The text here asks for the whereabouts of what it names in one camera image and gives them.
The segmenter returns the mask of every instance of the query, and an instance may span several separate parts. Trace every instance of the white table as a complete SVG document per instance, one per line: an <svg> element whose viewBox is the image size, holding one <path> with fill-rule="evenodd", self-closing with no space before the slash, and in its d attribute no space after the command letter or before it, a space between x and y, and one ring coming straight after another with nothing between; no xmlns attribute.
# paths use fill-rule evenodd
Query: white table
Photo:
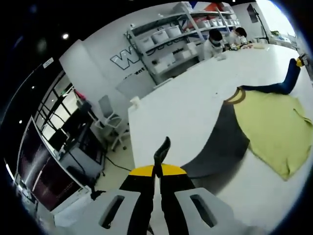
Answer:
<svg viewBox="0 0 313 235"><path fill-rule="evenodd" d="M265 45L265 49L227 51L227 59L212 58L186 71L129 108L131 141L136 167L153 164L153 155L166 136L172 146L164 163L182 166L202 150L217 120L223 100L240 85L268 85L285 79L295 50ZM292 96L299 98L313 120L313 88L305 67L301 68ZM247 225L273 230L287 215L301 193L313 164L305 164L284 182L249 150L236 174L216 195L228 203L235 217ZM166 230L158 205L156 184L151 225L156 234Z"/></svg>

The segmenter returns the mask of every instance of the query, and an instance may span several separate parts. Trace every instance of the white lab coat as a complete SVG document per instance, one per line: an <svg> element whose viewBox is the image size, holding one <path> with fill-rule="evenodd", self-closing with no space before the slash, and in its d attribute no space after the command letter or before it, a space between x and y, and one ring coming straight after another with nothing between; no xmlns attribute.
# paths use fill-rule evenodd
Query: white lab coat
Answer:
<svg viewBox="0 0 313 235"><path fill-rule="evenodd" d="M231 31L229 33L229 36L227 37L227 42L232 45L240 45L241 44L241 36L238 36L234 31Z"/></svg>
<svg viewBox="0 0 313 235"><path fill-rule="evenodd" d="M203 44L203 59L207 60L212 58L215 55L218 55L223 52L223 44L221 46L214 46L209 39L207 39Z"/></svg>

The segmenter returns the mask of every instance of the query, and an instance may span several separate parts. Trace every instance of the yellow cloth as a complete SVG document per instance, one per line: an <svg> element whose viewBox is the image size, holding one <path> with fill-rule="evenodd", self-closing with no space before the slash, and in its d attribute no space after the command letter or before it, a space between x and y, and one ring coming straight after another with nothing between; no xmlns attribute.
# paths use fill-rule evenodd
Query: yellow cloth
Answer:
<svg viewBox="0 0 313 235"><path fill-rule="evenodd" d="M238 99L242 91L231 101ZM298 99L289 95L246 91L234 104L237 121L250 139L252 152L284 180L306 161L312 143L312 122Z"/></svg>

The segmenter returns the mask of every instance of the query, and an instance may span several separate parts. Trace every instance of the person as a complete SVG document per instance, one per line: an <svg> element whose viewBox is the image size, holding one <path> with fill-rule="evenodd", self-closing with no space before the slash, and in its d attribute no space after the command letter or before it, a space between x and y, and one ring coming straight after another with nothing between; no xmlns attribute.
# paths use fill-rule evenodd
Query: person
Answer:
<svg viewBox="0 0 313 235"><path fill-rule="evenodd" d="M240 45L242 44L242 37L246 38L246 31L244 28L242 27L238 27L235 30L231 31L227 41L229 43L229 45Z"/></svg>
<svg viewBox="0 0 313 235"><path fill-rule="evenodd" d="M203 44L203 59L207 60L223 52L223 36L217 29L209 31L209 37Z"/></svg>

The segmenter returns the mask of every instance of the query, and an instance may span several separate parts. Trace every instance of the window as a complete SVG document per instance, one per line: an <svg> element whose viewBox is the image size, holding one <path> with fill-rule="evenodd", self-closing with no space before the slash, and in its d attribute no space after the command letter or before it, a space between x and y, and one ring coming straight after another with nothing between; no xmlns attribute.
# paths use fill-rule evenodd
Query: window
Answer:
<svg viewBox="0 0 313 235"><path fill-rule="evenodd" d="M292 25L282 11L269 0L256 0L268 24L270 31L279 31L283 35L295 36Z"/></svg>

